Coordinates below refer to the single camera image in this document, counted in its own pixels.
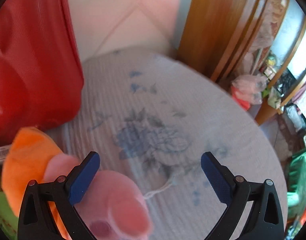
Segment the plastic bag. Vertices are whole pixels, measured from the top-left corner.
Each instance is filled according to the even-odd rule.
[[[296,106],[292,105],[286,108],[286,113],[289,119],[292,121],[295,127],[295,131],[298,132],[301,129],[305,129],[306,125],[303,118],[297,113]]]
[[[267,48],[273,44],[274,36],[272,34],[271,28],[271,21],[272,21],[272,14],[269,14],[267,17],[264,18],[264,21],[257,33],[257,36],[252,43],[252,46],[249,48],[249,52],[255,52],[260,48]]]
[[[251,104],[248,101],[237,98],[236,93],[240,93],[240,91],[236,87],[231,86],[231,92],[232,98],[236,103],[238,103],[245,111],[250,109]]]
[[[263,102],[261,92],[258,92],[258,93],[255,93],[255,94],[243,94],[243,93],[237,91],[235,93],[235,96],[238,99],[241,99],[241,100],[244,100],[244,101],[247,101],[247,102],[251,103],[252,105],[261,105],[262,102]]]
[[[268,96],[267,103],[269,106],[273,107],[274,109],[280,108],[282,99],[280,98],[279,92],[275,88],[271,89],[270,95]]]
[[[19,219],[13,214],[4,192],[0,192],[0,228],[10,240],[17,239]]]
[[[267,77],[258,74],[257,76],[242,75],[237,77],[232,85],[243,94],[257,94],[266,88]]]
[[[235,73],[237,76],[249,74],[252,70],[255,58],[252,52],[246,53],[242,63],[236,68]]]

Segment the blue floral pattern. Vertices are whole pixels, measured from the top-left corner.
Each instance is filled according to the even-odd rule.
[[[140,71],[131,71],[131,72],[129,73],[129,75],[130,75],[130,78],[133,78],[133,77],[141,76],[141,75],[143,75],[143,73],[140,72]]]
[[[200,191],[199,190],[193,191],[193,204],[196,207],[200,204]]]
[[[190,146],[188,137],[175,126],[166,126],[161,119],[133,109],[125,118],[125,127],[116,135],[115,143],[122,148],[120,159],[140,157],[153,151],[179,154]]]
[[[141,86],[141,85],[138,85],[138,84],[136,84],[136,83],[132,83],[131,84],[131,91],[133,92],[133,93],[135,93],[137,90],[139,90],[139,89],[142,89],[143,91],[146,91],[146,88],[145,87],[143,87],[143,86]]]
[[[89,127],[87,129],[88,132],[95,130],[96,128],[100,127],[111,115],[109,114],[104,114],[102,112],[96,111],[95,112],[95,124],[92,127]]]

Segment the blue gripper pad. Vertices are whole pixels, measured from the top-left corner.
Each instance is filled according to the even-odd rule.
[[[75,168],[83,167],[76,179],[73,181],[69,188],[69,202],[72,206],[79,203],[85,192],[87,191],[89,185],[91,184],[96,172],[100,168],[100,156],[98,153],[91,152],[81,163],[80,166]]]
[[[219,201],[229,206],[232,201],[231,187],[218,169],[221,165],[213,155],[210,157],[209,154],[211,153],[204,153],[200,159],[202,170],[212,185]]]

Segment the green bag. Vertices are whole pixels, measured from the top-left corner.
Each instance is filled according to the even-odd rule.
[[[4,192],[0,192],[0,228],[10,240],[17,240],[19,219],[13,214]]]
[[[306,208],[306,149],[293,155],[289,165],[288,219],[301,216]]]

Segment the pink toy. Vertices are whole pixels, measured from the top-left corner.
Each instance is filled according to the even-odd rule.
[[[43,181],[67,175],[80,162],[58,154],[48,163]],[[152,232],[149,212],[136,184],[115,171],[98,171],[77,212],[97,239],[146,240]]]

